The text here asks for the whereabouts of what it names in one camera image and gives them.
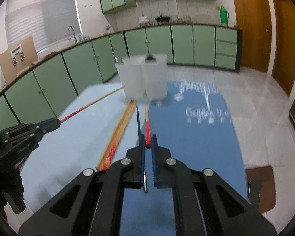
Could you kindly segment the dark brown chopstick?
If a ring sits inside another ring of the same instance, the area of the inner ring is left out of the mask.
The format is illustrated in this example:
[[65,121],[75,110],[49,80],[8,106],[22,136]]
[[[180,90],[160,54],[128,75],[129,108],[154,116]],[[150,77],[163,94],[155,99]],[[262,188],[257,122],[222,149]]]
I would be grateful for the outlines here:
[[138,105],[136,105],[136,115],[137,115],[137,130],[138,130],[138,145],[141,145],[141,123],[139,118],[139,109]]

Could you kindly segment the black wok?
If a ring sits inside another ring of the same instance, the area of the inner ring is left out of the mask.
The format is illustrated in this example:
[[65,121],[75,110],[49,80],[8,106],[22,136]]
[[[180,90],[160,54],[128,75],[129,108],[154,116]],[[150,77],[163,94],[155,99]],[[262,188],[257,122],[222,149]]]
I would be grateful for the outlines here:
[[170,16],[164,16],[159,15],[158,17],[155,17],[155,21],[157,22],[157,25],[168,25],[170,24],[171,17]]

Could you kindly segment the white left utensil holder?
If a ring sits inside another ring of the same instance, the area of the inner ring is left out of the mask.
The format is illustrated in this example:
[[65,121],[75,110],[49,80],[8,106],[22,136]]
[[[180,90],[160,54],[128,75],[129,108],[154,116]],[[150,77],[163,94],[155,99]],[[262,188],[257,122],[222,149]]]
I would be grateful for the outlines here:
[[115,67],[128,99],[141,100],[145,96],[145,83],[141,69],[144,59],[143,55],[115,58]]

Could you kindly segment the red patterned bamboo chopstick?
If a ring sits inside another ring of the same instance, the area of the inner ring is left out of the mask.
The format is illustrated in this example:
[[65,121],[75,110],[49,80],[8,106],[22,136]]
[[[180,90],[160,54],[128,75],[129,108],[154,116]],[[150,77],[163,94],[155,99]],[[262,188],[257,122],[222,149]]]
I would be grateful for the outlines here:
[[89,107],[92,106],[93,104],[96,104],[97,102],[99,102],[99,101],[101,101],[101,100],[107,98],[108,96],[110,96],[110,95],[112,95],[112,94],[114,94],[114,93],[116,93],[116,92],[118,92],[118,91],[120,91],[120,90],[122,90],[122,89],[124,89],[124,88],[125,88],[125,86],[119,87],[118,89],[115,89],[115,90],[113,90],[113,91],[111,91],[111,92],[109,92],[109,93],[107,93],[107,94],[101,96],[100,98],[91,101],[90,103],[84,105],[83,107],[79,108],[78,110],[72,112],[71,114],[69,114],[69,115],[67,115],[66,117],[64,117],[63,119],[61,119],[61,120],[60,120],[60,123],[61,123],[61,124],[64,123],[64,122],[67,121],[68,119],[72,118],[74,115],[76,115],[76,114],[82,112],[83,110],[89,108]]

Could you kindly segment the dark blue table mat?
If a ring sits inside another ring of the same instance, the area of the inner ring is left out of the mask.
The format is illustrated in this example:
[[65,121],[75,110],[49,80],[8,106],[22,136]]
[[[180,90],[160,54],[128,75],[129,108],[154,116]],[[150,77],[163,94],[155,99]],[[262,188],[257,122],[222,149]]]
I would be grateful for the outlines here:
[[[213,169],[241,196],[247,180],[238,138],[221,90],[210,82],[167,84],[167,97],[149,104],[151,133],[159,146],[188,168]],[[151,151],[145,153],[147,189],[126,189],[121,235],[175,235],[171,189],[157,189],[153,181]]]

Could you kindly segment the brown wooden chair seat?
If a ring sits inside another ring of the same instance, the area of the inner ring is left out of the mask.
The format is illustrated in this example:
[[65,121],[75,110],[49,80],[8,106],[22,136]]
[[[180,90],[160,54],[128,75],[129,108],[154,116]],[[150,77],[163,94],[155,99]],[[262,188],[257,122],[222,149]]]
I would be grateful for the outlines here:
[[261,214],[276,205],[276,185],[270,165],[246,169],[247,194],[252,206]]

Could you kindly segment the green base cabinets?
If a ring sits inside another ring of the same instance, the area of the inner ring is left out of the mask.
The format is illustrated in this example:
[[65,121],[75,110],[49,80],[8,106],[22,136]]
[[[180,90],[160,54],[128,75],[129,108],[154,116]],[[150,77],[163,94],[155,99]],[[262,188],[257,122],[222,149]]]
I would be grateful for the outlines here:
[[120,31],[53,52],[31,64],[0,94],[0,129],[59,117],[87,87],[111,80],[115,60],[165,54],[170,65],[239,71],[242,31],[178,23]]

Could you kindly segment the green thermos jug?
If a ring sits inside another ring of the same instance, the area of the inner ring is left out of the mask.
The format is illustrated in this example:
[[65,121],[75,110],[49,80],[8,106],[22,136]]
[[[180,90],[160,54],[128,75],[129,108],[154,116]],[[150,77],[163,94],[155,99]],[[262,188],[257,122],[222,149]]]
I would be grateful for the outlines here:
[[219,14],[220,14],[221,25],[227,26],[228,20],[229,20],[229,13],[228,13],[227,9],[222,5],[219,9]]

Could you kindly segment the window blind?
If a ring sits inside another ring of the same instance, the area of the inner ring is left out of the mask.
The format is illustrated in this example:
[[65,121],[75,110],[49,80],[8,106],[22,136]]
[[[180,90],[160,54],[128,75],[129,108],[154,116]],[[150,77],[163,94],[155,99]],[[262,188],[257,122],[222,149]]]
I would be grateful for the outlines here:
[[32,36],[37,52],[81,33],[76,0],[7,0],[5,22],[9,46]]

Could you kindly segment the white right utensil holder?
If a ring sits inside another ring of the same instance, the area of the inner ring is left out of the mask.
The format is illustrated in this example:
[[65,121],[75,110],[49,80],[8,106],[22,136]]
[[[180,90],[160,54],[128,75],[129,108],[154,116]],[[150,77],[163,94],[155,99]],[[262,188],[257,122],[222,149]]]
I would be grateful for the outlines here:
[[147,97],[150,100],[167,96],[167,55],[149,54],[141,63]]

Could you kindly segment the red orange handled chopstick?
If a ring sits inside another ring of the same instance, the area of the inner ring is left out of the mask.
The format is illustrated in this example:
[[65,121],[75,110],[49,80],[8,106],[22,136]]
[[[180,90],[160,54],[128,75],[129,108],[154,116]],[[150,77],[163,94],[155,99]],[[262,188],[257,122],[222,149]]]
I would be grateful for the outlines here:
[[147,106],[145,106],[145,146],[147,149],[151,148],[151,130]]

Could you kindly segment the chrome kitchen faucet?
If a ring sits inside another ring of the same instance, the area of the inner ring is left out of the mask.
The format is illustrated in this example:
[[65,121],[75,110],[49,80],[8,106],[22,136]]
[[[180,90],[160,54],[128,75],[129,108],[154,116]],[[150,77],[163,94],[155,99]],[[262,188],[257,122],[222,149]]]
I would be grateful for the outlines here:
[[68,40],[70,41],[73,38],[74,44],[78,44],[78,41],[77,41],[77,38],[75,35],[75,31],[72,26],[68,27],[68,32],[69,32]]

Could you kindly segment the white utensil holder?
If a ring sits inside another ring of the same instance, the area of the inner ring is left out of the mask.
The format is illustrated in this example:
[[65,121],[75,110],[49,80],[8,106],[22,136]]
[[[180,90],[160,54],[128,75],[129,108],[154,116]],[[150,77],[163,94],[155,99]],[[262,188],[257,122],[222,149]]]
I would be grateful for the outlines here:
[[141,100],[145,96],[145,83],[141,69],[144,59],[143,55],[115,58],[115,67],[128,99]]
[[150,100],[167,96],[167,55],[149,54],[141,63],[147,97]]

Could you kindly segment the brown wooden door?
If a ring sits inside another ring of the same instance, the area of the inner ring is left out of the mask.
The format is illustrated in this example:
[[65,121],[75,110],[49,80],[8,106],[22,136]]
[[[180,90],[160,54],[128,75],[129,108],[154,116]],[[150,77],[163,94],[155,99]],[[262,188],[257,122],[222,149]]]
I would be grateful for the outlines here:
[[242,30],[241,65],[266,73],[272,38],[269,0],[234,0],[234,5]]
[[273,0],[276,15],[276,53],[273,78],[287,95],[295,80],[295,5],[291,0]]

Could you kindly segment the cardboard box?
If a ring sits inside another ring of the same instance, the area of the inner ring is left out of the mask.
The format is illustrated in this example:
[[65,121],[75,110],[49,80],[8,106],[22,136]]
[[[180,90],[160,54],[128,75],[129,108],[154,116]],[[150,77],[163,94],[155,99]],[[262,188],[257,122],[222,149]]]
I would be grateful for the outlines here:
[[7,84],[12,83],[36,61],[38,61],[38,55],[33,36],[11,45],[9,49],[0,55],[0,66],[5,82]]

